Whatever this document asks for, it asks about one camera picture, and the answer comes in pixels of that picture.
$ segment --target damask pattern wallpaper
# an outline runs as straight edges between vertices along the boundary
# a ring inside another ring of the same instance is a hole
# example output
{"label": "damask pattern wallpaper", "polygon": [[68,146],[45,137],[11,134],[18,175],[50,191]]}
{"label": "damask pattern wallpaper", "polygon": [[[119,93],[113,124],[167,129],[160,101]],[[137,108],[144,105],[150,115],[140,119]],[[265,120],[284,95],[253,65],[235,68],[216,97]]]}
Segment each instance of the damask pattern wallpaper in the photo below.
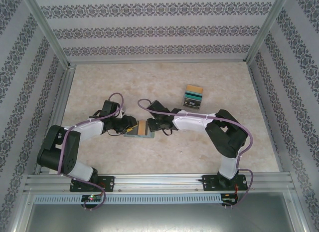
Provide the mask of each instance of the damask pattern wallpaper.
{"label": "damask pattern wallpaper", "polygon": [[71,62],[241,60],[275,0],[37,0]]}
{"label": "damask pattern wallpaper", "polygon": [[319,231],[318,9],[318,0],[287,0],[250,65],[281,165],[292,174],[312,231]]}
{"label": "damask pattern wallpaper", "polygon": [[32,174],[64,68],[23,0],[0,0],[0,232]]}

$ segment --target black mounting bracket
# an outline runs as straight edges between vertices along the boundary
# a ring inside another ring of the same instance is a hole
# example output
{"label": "black mounting bracket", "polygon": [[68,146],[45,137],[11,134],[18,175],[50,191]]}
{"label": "black mounting bracket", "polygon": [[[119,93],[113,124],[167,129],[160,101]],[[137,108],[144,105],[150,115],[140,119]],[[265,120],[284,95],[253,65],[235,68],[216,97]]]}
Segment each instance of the black mounting bracket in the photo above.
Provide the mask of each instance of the black mounting bracket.
{"label": "black mounting bracket", "polygon": [[[101,186],[105,192],[113,192],[114,180],[114,176],[98,176],[98,182],[96,184]],[[95,186],[71,180],[70,192],[101,192],[101,190]]]}
{"label": "black mounting bracket", "polygon": [[246,176],[238,173],[231,180],[218,173],[217,175],[203,175],[199,181],[203,182],[204,191],[234,191],[235,186],[237,186],[238,191],[248,189]]}

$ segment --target purple cable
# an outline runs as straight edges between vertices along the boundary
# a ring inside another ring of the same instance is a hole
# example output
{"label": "purple cable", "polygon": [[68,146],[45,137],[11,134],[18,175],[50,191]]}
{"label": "purple cable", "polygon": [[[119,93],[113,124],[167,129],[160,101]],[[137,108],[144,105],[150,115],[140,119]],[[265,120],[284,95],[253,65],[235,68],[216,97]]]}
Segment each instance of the purple cable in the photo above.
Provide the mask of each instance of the purple cable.
{"label": "purple cable", "polygon": [[[121,111],[121,109],[122,109],[122,107],[123,107],[123,104],[124,104],[124,97],[123,97],[123,95],[122,95],[121,93],[115,92],[115,93],[113,93],[112,95],[110,95],[109,100],[110,100],[111,97],[114,96],[114,95],[119,95],[119,96],[121,97],[121,99],[122,99],[122,102],[121,102],[120,107],[119,107],[114,113],[112,113],[112,114],[110,114],[110,115],[107,115],[107,116],[104,116],[104,117],[101,117],[101,118],[90,119],[90,120],[82,121],[82,122],[80,122],[80,123],[78,123],[78,124],[76,124],[76,125],[74,125],[74,126],[71,126],[71,127],[67,130],[67,132],[66,132],[65,135],[64,135],[63,142],[62,142],[62,149],[61,149],[60,160],[59,160],[59,165],[58,165],[58,175],[61,174],[61,168],[62,168],[62,162],[63,162],[63,156],[64,156],[64,150],[65,150],[66,139],[67,139],[67,137],[68,137],[70,131],[72,131],[72,130],[73,130],[75,127],[77,127],[77,126],[86,124],[86,123],[88,123],[88,122],[99,121],[99,120],[103,120],[103,119],[109,118],[109,117],[111,117],[111,116],[114,116],[114,115],[115,115],[116,113],[118,113],[119,111]],[[66,177],[69,177],[69,178],[71,178],[71,179],[80,181],[80,182],[82,182],[82,183],[86,183],[86,184],[88,184],[88,185],[95,186],[95,187],[99,188],[99,189],[102,191],[102,193],[103,193],[103,195],[104,195],[103,201],[102,201],[100,204],[98,204],[97,206],[95,206],[94,208],[89,209],[90,211],[96,210],[97,208],[99,208],[100,206],[102,206],[102,204],[105,202],[106,193],[105,193],[105,190],[104,190],[101,186],[96,185],[96,184],[94,184],[94,183],[92,183],[92,182],[89,182],[89,181],[84,181],[84,180],[81,180],[81,179],[78,179],[78,178],[71,177],[71,176],[69,176],[69,175],[65,175],[65,176],[66,176]],[[83,207],[84,207],[85,210],[88,210],[88,208],[85,207],[86,203],[87,203],[87,201],[84,202]]]}
{"label": "purple cable", "polygon": [[151,104],[151,101],[150,101],[149,99],[140,99],[140,100],[138,100],[138,106],[141,107],[143,110],[146,110],[146,111],[151,112],[151,113],[155,113],[155,114],[159,114],[159,115],[167,115],[167,116],[194,116],[194,117],[199,117],[199,118],[205,118],[205,119],[212,119],[212,120],[224,121],[224,122],[228,122],[228,123],[231,123],[231,124],[233,124],[233,125],[236,125],[236,126],[240,127],[241,129],[243,129],[243,130],[247,133],[247,135],[249,136],[249,139],[250,139],[250,143],[249,143],[249,145],[248,145],[242,152],[240,152],[240,153],[238,154],[239,157],[238,157],[237,164],[236,164],[236,168],[237,168],[238,170],[240,170],[240,171],[249,171],[250,174],[251,174],[251,181],[250,181],[250,184],[249,184],[249,186],[248,186],[248,188],[247,188],[247,191],[245,192],[243,198],[242,198],[237,204],[241,203],[241,202],[243,201],[243,199],[247,196],[247,194],[248,194],[248,192],[249,192],[249,190],[250,190],[250,188],[251,188],[251,185],[253,184],[253,180],[254,180],[254,174],[253,174],[253,172],[252,172],[251,170],[249,170],[249,169],[239,169],[239,168],[238,168],[241,155],[244,154],[246,151],[248,151],[248,150],[252,147],[252,145],[253,145],[254,139],[253,139],[253,135],[250,133],[250,131],[249,131],[246,127],[244,127],[243,125],[241,125],[241,124],[239,124],[239,123],[237,123],[237,122],[235,122],[235,121],[228,120],[228,119],[224,119],[224,118],[218,118],[218,117],[215,117],[215,116],[205,116],[205,115],[198,115],[198,114],[192,114],[192,113],[187,113],[187,114],[175,114],[175,113],[168,113],[168,112],[153,111],[153,110],[150,110],[150,109],[148,109],[148,108],[142,106],[142,105],[140,104],[141,101],[148,101],[150,104]]}

